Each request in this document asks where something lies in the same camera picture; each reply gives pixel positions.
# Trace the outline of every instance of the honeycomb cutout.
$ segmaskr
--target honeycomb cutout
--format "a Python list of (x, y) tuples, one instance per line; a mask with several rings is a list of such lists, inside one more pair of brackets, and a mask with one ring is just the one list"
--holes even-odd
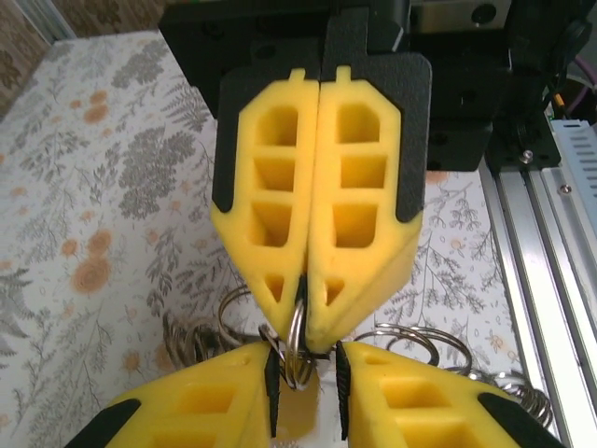
[(396, 219), (400, 110), (349, 67), (304, 76), (239, 115), (234, 202), (212, 221), (283, 339), (307, 273), (306, 344), (323, 353), (407, 282), (422, 220)]
[(351, 366), (351, 448), (518, 448), (478, 402), (499, 389), (364, 343)]
[(267, 343), (252, 343), (143, 385), (113, 403), (141, 407), (107, 448), (265, 448)]
[(212, 221), (257, 304), (285, 337), (304, 272), (319, 82), (293, 70), (239, 116), (234, 203)]
[(346, 336), (410, 277), (422, 221), (396, 219), (400, 126), (400, 110), (366, 80), (351, 80), (350, 67), (322, 83), (306, 328), (314, 352)]

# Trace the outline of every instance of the screw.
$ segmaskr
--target screw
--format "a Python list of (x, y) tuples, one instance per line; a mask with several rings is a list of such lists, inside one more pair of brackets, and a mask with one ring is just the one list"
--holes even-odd
[(522, 151), (520, 159), (522, 163), (528, 165), (533, 161), (533, 151), (525, 149), (524, 151)]

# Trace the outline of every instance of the purple cable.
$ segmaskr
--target purple cable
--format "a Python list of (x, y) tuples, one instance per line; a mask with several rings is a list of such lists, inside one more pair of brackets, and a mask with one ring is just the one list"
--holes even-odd
[[(578, 65), (578, 68), (580, 68), (580, 70), (582, 70), (582, 73), (585, 74), (591, 85), (597, 85), (597, 72), (595, 72), (593, 67), (587, 61), (582, 59), (580, 56), (576, 56), (575, 64)], [(589, 93), (589, 88), (587, 86), (584, 86), (576, 96), (575, 100), (568, 107), (566, 107), (566, 112), (568, 114), (572, 114), (572, 112), (574, 112), (578, 105), (580, 105), (582, 100), (585, 99), (587, 93)]]

